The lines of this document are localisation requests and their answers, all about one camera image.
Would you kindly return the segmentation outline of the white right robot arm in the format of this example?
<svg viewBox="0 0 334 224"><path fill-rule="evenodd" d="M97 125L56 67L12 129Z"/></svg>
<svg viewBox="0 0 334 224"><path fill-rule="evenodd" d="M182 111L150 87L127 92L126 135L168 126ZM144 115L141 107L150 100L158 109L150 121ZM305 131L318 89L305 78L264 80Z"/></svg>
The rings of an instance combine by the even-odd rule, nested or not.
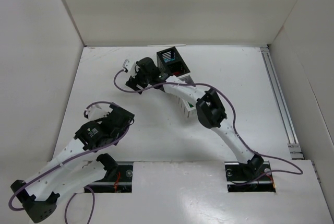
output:
<svg viewBox="0 0 334 224"><path fill-rule="evenodd" d="M141 88L154 87L192 104L196 108L200 124L221 137L234 153L247 178L250 180L260 174L263 158L246 148L232 126L224 121L227 119L225 107L214 89L203 91L175 75L164 73L149 57L137 62L125 60L123 69L129 73L126 86L132 90L139 92Z"/></svg>

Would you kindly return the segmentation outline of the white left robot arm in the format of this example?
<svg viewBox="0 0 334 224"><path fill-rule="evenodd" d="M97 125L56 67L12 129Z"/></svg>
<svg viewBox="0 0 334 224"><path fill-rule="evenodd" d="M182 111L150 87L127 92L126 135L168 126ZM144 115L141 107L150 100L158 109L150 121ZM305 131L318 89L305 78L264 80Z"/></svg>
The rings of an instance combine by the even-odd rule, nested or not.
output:
<svg viewBox="0 0 334 224"><path fill-rule="evenodd" d="M11 198L19 200L33 223L47 219L69 194L117 173L118 164L107 149L126 135L135 116L116 104L109 107L107 112L99 106L88 109L88 121L57 156L29 179L10 186Z"/></svg>

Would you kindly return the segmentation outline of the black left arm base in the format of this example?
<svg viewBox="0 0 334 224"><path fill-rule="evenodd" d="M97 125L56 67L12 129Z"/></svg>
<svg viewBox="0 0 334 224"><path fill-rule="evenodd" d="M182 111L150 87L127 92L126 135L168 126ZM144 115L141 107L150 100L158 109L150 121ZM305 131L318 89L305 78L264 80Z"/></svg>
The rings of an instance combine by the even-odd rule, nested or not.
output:
<svg viewBox="0 0 334 224"><path fill-rule="evenodd" d="M95 181L88 185L94 193L131 193L133 182L133 163L121 162L115 174L107 179Z"/></svg>

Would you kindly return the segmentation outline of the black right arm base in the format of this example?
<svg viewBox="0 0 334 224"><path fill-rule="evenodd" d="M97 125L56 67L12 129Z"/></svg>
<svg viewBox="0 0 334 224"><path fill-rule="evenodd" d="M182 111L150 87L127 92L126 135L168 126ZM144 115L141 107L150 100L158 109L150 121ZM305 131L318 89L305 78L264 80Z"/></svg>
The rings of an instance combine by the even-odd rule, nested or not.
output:
<svg viewBox="0 0 334 224"><path fill-rule="evenodd" d="M229 193L276 192L276 186L271 174L250 182L271 169L270 163L265 161L255 175L246 175L238 162L226 162L226 184Z"/></svg>

